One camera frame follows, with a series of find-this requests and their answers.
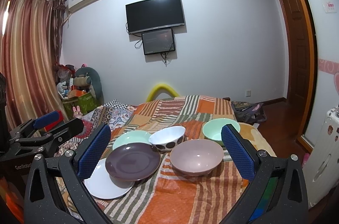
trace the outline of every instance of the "wooden floor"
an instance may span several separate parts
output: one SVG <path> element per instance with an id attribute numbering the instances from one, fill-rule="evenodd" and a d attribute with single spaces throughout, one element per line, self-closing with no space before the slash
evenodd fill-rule
<path id="1" fill-rule="evenodd" d="M 296 143 L 301 122 L 300 111 L 294 110 L 286 102 L 264 106 L 267 121 L 260 124 L 258 130 L 270 144 L 277 157 L 287 158 L 296 154 L 302 162 L 306 153 L 300 144 Z"/>

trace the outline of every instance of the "pink bowl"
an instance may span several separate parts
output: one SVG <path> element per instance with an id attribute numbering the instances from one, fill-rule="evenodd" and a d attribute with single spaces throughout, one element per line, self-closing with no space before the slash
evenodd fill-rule
<path id="1" fill-rule="evenodd" d="M 200 176 L 210 173 L 224 156 L 222 147 L 207 139 L 194 139 L 177 145 L 170 154 L 172 165 L 180 172 Z"/>

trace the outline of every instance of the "wooden door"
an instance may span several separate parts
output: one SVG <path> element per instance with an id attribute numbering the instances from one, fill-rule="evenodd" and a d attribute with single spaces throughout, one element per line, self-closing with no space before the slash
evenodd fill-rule
<path id="1" fill-rule="evenodd" d="M 306 18 L 300 0 L 280 0 L 289 44 L 290 104 L 305 108 L 310 82 L 310 42 Z"/>

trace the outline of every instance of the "striped tablecloth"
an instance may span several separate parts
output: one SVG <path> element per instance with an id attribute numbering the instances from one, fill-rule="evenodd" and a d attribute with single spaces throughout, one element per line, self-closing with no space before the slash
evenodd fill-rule
<path id="1" fill-rule="evenodd" d="M 102 158 L 109 155 L 115 139 L 127 131 L 141 129 L 154 133 L 169 126 L 181 125 L 186 128 L 188 140 L 202 139 L 202 126 L 215 118 L 235 119 L 229 101 L 207 96 L 186 96 L 141 104 L 125 125 L 112 131 L 111 141 Z M 244 138 L 249 139 L 257 149 L 264 148 L 274 155 L 256 129 L 247 124 L 241 127 Z M 125 196 L 114 200 L 95 199 L 113 223 L 219 223 L 247 185 L 226 150 L 221 164 L 209 175 L 201 177 L 177 172 L 172 168 L 169 157 L 168 153 L 163 154 L 158 171 L 152 177 L 137 182 Z M 66 191 L 63 196 L 69 208 L 75 211 Z"/>

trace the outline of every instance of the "bed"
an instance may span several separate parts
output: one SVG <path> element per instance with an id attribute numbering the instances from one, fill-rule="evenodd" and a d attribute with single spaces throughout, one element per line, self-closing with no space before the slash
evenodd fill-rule
<path id="1" fill-rule="evenodd" d="M 84 116 L 87 132 L 65 143 L 56 156 L 77 145 L 100 123 L 111 128 L 111 141 L 102 158 L 111 152 L 115 139 L 131 130 L 154 133 L 160 129 L 181 125 L 186 128 L 186 140 L 204 138 L 202 126 L 216 118 L 235 119 L 229 101 L 208 96 L 185 96 L 155 100 L 139 106 L 117 100 L 99 106 Z M 274 151 L 257 129 L 240 123 L 240 134 L 256 149 Z M 219 223 L 238 200 L 248 181 L 243 180 L 227 150 L 224 158 L 210 174 L 190 177 L 172 168 L 169 153 L 162 154 L 162 163 L 155 174 L 141 180 L 125 196 L 114 200 L 94 198 L 98 206 L 115 224 L 199 224 Z M 63 198 L 74 216 L 78 216 L 63 181 L 58 178 Z"/>

